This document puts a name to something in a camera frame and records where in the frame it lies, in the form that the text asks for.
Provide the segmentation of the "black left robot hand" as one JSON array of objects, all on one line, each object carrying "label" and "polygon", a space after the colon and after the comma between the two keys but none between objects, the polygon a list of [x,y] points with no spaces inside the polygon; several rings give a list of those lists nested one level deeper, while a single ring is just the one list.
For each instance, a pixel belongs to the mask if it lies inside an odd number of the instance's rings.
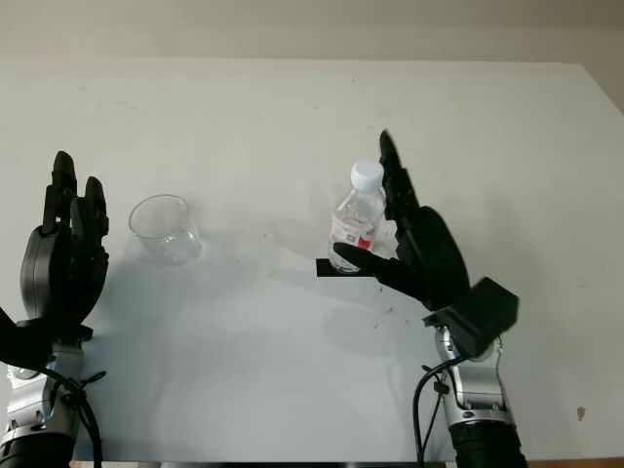
[{"label": "black left robot hand", "polygon": [[83,324],[102,292],[109,255],[102,239],[109,219],[101,182],[87,179],[78,194],[74,161],[57,153],[46,187],[41,224],[31,232],[20,269],[28,322],[53,341],[86,341]]}]

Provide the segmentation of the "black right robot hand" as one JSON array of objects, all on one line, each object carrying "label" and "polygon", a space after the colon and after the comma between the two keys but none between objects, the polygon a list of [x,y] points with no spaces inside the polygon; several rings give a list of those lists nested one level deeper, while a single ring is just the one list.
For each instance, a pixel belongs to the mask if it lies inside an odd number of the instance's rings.
[{"label": "black right robot hand", "polygon": [[396,223],[396,255],[383,258],[341,242],[332,249],[362,275],[413,297],[430,311],[442,309],[470,290],[464,260],[443,218],[419,204],[409,172],[386,130],[380,134],[379,147],[386,194],[384,216]]}]

